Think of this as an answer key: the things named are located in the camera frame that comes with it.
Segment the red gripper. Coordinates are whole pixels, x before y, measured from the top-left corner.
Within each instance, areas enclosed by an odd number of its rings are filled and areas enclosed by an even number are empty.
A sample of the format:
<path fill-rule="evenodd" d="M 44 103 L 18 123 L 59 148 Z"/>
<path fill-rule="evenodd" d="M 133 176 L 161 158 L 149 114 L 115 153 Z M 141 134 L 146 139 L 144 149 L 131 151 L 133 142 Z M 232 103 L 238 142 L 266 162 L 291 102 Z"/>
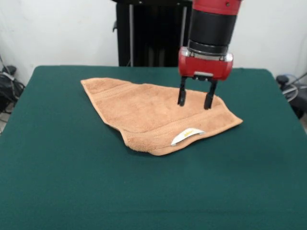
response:
<path fill-rule="evenodd" d="M 206 94 L 204 109 L 211 109 L 217 81 L 224 81 L 230 75 L 233 68 L 233 54 L 227 53 L 222 56 L 206 56 L 190 51 L 182 46 L 178 53 L 178 70 L 181 77 L 178 102 L 179 106 L 185 105 L 186 80 L 196 76 L 213 79 L 210 81 L 210 89 Z"/>

